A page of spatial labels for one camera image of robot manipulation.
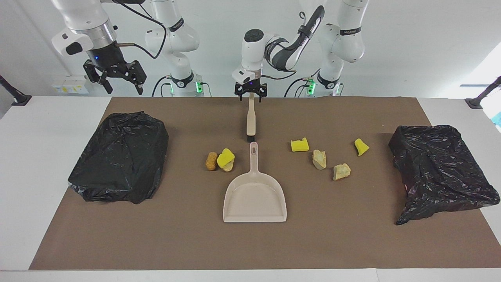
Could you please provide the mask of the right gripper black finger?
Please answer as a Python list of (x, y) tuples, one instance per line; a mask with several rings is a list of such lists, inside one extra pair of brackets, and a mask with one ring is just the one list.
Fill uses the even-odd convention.
[(84, 68), (90, 82), (98, 83), (104, 87), (105, 91), (108, 94), (112, 93), (113, 88), (107, 80), (108, 72), (106, 69), (101, 70), (101, 75), (99, 75), (98, 72), (96, 71), (96, 66), (91, 61), (86, 61), (83, 64), (83, 68)]
[(143, 94), (143, 85), (146, 79), (147, 75), (139, 61), (134, 60), (126, 64), (126, 80), (134, 85), (139, 95)]

